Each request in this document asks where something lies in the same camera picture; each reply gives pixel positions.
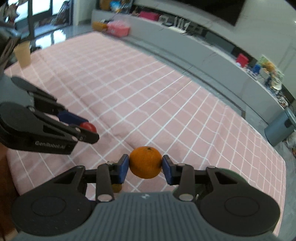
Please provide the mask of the red cherry tomato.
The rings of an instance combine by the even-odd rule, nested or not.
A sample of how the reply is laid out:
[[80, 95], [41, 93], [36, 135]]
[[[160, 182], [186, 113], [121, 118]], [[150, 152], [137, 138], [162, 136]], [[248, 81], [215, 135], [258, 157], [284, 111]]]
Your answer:
[[93, 133], [97, 133], [96, 127], [90, 122], [83, 122], [79, 125], [79, 127], [84, 128], [84, 129], [91, 131]]

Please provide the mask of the green colander bowl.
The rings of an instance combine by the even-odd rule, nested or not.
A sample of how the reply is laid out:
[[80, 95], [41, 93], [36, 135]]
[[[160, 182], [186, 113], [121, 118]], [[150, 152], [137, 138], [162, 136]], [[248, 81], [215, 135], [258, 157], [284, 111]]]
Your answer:
[[195, 170], [190, 165], [175, 165], [164, 171], [164, 174], [169, 185], [177, 185], [173, 196], [183, 202], [197, 202], [215, 190], [229, 190], [247, 184], [237, 173], [216, 167]]

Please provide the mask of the paper cup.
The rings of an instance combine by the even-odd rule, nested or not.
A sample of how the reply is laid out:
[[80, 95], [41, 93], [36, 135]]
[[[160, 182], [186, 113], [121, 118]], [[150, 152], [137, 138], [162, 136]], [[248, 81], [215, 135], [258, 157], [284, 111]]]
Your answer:
[[31, 64], [30, 41], [24, 41], [14, 48], [15, 57], [21, 68]]

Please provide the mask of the blue-grey trash bin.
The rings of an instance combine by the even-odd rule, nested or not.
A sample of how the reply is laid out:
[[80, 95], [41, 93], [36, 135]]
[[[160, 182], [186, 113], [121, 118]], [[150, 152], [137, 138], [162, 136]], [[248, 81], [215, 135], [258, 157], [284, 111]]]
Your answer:
[[295, 114], [290, 108], [285, 108], [284, 111], [264, 129], [266, 139], [269, 144], [275, 147], [295, 130], [295, 125]]

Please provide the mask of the orange cardboard box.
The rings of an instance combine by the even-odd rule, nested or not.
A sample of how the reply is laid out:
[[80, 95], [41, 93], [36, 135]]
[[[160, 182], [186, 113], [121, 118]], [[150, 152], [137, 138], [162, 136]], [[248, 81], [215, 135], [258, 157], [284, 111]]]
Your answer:
[[93, 22], [92, 23], [92, 28], [94, 31], [97, 32], [105, 32], [108, 29], [108, 26], [106, 23], [102, 23], [102, 22]]

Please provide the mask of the orange back left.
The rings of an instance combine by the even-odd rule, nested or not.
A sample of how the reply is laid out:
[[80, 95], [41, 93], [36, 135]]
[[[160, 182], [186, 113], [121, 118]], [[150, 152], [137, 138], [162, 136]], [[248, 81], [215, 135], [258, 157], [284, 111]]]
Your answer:
[[129, 155], [129, 168], [139, 178], [152, 179], [162, 170], [162, 155], [153, 147], [136, 148]]

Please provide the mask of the pink checkered tablecloth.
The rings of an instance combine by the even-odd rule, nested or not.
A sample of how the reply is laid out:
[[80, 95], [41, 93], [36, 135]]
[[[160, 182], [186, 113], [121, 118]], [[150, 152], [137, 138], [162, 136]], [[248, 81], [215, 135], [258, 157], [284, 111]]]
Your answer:
[[75, 166], [96, 169], [149, 146], [174, 164], [237, 173], [278, 203], [280, 219], [272, 232], [229, 235], [208, 224], [193, 202], [176, 199], [177, 186], [168, 185], [163, 169], [152, 179], [142, 179], [129, 167], [121, 192], [114, 193], [113, 201], [96, 204], [78, 228], [55, 236], [18, 231], [16, 240], [277, 240], [285, 162], [213, 94], [153, 57], [96, 32], [36, 51], [31, 60], [26, 68], [14, 64], [4, 71], [1, 104], [34, 108], [33, 98], [12, 82], [18, 76], [89, 120], [99, 140], [79, 141], [69, 155], [9, 148], [20, 196]]

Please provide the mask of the pink storage box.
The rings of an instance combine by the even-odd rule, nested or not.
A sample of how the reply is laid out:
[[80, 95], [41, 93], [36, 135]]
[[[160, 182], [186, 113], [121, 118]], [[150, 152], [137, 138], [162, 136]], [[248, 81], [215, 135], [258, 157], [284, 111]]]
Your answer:
[[112, 21], [107, 24], [107, 32], [115, 37], [125, 37], [130, 32], [130, 25], [123, 21]]

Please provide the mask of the grey tv console bench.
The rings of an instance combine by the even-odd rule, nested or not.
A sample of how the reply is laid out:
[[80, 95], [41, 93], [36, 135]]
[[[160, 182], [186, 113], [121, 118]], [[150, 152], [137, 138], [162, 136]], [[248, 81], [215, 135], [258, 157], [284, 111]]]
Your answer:
[[262, 84], [218, 48], [155, 21], [109, 11], [92, 11], [92, 21], [102, 19], [127, 23], [130, 26], [129, 36], [166, 51], [208, 75], [245, 102], [267, 123], [284, 111], [278, 100]]

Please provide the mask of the magenta box on console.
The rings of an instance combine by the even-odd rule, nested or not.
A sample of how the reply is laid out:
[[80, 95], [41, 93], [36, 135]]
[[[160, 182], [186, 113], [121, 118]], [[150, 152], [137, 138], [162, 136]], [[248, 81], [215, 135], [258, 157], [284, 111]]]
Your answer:
[[151, 21], [158, 21], [160, 14], [151, 11], [141, 11], [138, 16]]

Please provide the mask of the teddy bear toy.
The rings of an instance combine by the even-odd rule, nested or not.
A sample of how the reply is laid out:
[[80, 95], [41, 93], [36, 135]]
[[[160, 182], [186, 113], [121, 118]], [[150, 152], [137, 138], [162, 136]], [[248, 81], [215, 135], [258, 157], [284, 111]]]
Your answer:
[[262, 63], [262, 68], [265, 69], [269, 74], [274, 73], [276, 70], [275, 65], [271, 61]]

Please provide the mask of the red box on console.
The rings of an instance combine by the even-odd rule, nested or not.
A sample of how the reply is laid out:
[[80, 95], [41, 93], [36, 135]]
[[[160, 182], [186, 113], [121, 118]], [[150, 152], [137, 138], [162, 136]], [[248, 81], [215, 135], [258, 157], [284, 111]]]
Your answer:
[[240, 53], [237, 58], [236, 58], [236, 64], [238, 66], [240, 66], [241, 68], [244, 68], [246, 65], [248, 65], [249, 63], [249, 59], [243, 55], [242, 53]]

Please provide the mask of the white wifi router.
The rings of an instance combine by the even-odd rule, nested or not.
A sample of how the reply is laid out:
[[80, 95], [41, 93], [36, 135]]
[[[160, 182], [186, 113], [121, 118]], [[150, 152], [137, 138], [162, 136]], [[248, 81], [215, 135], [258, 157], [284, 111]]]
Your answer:
[[177, 33], [184, 34], [187, 31], [191, 21], [186, 22], [184, 18], [175, 17], [174, 23], [169, 27], [170, 30], [173, 30]]

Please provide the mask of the black wall television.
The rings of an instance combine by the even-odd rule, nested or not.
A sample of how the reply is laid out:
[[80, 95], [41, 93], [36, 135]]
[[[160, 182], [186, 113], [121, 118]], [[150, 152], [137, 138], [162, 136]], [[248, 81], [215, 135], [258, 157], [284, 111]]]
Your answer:
[[208, 12], [234, 26], [245, 0], [184, 0], [179, 2]]

